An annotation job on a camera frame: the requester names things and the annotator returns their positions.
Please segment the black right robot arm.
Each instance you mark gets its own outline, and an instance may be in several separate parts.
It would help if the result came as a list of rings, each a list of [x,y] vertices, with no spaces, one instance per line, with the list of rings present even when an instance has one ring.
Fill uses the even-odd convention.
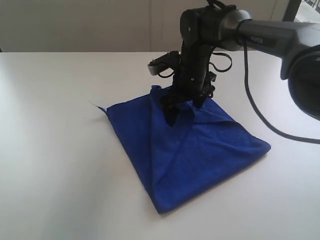
[[[202,107],[213,95],[210,57],[215,48],[254,49],[281,59],[280,78],[288,82],[294,103],[314,119],[320,117],[320,26],[317,23],[253,20],[234,5],[186,10],[180,17],[181,51],[159,58],[159,75],[173,70],[172,90],[160,104],[172,126],[177,105]]]

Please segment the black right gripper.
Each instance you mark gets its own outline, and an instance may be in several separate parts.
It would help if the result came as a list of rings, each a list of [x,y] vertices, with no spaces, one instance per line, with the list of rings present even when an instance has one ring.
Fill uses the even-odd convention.
[[[179,116],[178,104],[184,100],[193,100],[195,108],[201,108],[207,99],[213,98],[215,87],[211,82],[215,74],[209,71],[212,46],[195,43],[191,46],[183,43],[180,64],[175,70],[171,88],[167,95],[159,99],[166,123],[173,127]]]

